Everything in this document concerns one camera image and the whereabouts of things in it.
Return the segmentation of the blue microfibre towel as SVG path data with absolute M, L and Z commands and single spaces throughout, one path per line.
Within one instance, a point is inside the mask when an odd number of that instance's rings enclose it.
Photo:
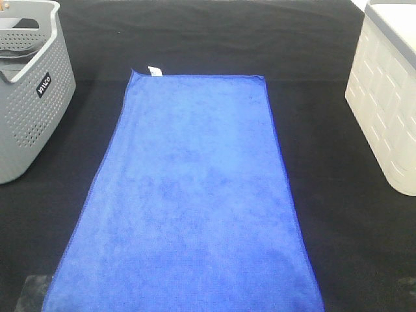
M 132 72 L 42 310 L 324 310 L 264 77 Z

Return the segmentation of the black table cloth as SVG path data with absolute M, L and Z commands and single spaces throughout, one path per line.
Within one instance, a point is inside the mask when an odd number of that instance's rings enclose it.
M 62 1 L 77 88 L 31 167 L 1 186 L 1 310 L 54 273 L 132 70 L 262 75 L 326 311 L 414 311 L 415 198 L 394 190 L 345 100 L 363 22 L 350 1 Z

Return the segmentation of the grey perforated laundry basket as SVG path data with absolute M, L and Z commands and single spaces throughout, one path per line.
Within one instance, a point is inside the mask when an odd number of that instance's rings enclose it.
M 36 27 L 1 29 L 1 183 L 25 173 L 75 92 L 56 1 L 2 1 L 2 20 Z

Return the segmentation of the white plastic storage box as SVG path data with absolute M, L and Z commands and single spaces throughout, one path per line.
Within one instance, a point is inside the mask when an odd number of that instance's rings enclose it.
M 414 196 L 414 1 L 367 2 L 345 98 L 387 182 Z

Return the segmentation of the clear tape strip left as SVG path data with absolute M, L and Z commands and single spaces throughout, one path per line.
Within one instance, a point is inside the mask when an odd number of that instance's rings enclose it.
M 15 312 L 41 312 L 53 275 L 29 275 L 23 284 Z

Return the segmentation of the clear tape strip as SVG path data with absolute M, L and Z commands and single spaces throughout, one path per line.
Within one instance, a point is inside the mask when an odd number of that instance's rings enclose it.
M 400 278 L 398 280 L 398 286 L 401 291 L 405 292 L 410 297 L 415 298 L 416 277 Z
M 23 284 L 15 312 L 41 312 L 53 275 L 29 275 Z

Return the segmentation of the clear tape strip right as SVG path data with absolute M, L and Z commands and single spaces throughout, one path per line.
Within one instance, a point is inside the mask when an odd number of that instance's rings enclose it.
M 416 277 L 400 278 L 398 280 L 398 286 L 401 291 L 405 292 L 410 297 L 415 298 Z

